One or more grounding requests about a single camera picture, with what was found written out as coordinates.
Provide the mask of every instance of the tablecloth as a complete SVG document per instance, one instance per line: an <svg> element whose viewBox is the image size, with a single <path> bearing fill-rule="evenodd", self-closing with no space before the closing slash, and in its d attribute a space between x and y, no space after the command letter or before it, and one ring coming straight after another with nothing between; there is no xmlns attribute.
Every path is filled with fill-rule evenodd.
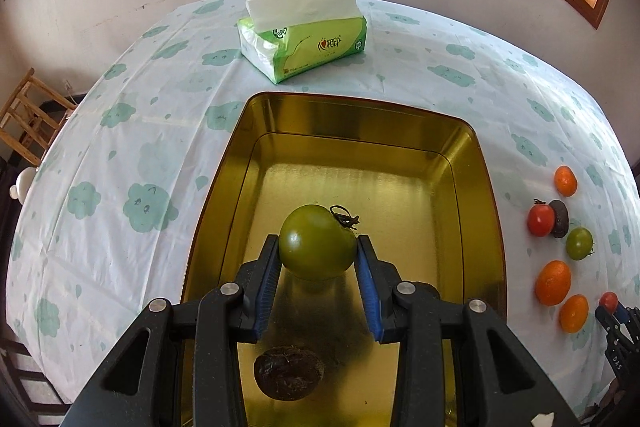
<svg viewBox="0 0 640 427"><path fill-rule="evenodd" d="M460 22L379 0L358 0L363 54L273 86L239 51L246 0L176 9L96 82L40 167L12 246L10 326L44 373L73 400L152 298L180 301L191 242L244 102L265 90L340 94L457 116L479 137L504 236L508 324L581 413L612 378L593 311L615 291L640 303L638 192L598 104L567 76ZM566 260L562 240L532 237L534 198L558 197L569 165L578 192L572 227L595 254L572 263L571 295L590 316L568 335L559 306L533 296L540 269Z"/></svg>

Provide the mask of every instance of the tomato stem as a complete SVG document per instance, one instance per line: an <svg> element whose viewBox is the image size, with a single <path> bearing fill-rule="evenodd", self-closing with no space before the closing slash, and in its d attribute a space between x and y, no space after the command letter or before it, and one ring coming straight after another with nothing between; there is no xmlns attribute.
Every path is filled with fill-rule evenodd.
<svg viewBox="0 0 640 427"><path fill-rule="evenodd" d="M334 208L340 208L340 210L344 210L348 214L348 216L334 212ZM360 222L360 216L352 217L351 213L343 206L340 206L340 204L332 205L331 207L329 207L329 211L331 212L332 216L335 217L335 220L343 227L345 227L345 229L357 230L354 225L357 225Z"/></svg>

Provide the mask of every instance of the green tomato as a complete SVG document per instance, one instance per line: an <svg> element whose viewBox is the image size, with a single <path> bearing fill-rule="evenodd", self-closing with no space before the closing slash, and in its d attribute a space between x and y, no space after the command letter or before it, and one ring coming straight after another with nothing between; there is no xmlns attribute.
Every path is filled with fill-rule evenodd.
<svg viewBox="0 0 640 427"><path fill-rule="evenodd" d="M338 277L351 266L356 238L324 206L306 204L284 220L278 249L282 264L293 275L322 281Z"/></svg>
<svg viewBox="0 0 640 427"><path fill-rule="evenodd" d="M585 227L578 227L566 236L566 253L574 261L587 257L593 250L593 235Z"/></svg>

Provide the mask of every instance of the white tissue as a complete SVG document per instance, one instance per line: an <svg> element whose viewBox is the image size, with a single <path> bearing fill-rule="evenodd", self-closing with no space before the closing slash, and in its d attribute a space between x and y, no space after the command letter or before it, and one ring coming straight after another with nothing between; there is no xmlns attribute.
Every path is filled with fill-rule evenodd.
<svg viewBox="0 0 640 427"><path fill-rule="evenodd" d="M554 423L555 413L542 414L537 415L533 420L531 420L531 425L533 427L552 427Z"/></svg>
<svg viewBox="0 0 640 427"><path fill-rule="evenodd" d="M362 17L356 0L249 0L246 8L256 33L318 21Z"/></svg>

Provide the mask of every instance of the red tomato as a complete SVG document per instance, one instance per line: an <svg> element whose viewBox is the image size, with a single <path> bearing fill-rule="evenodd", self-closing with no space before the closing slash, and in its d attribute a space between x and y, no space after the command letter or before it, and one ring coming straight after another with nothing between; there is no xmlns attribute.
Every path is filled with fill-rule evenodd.
<svg viewBox="0 0 640 427"><path fill-rule="evenodd" d="M545 237L551 233L556 223L556 213L544 201L536 200L527 216L527 228L529 232L538 237Z"/></svg>
<svg viewBox="0 0 640 427"><path fill-rule="evenodd" d="M607 311L613 314L618 307L618 296L613 292L604 292L600 297L600 306L603 306Z"/></svg>

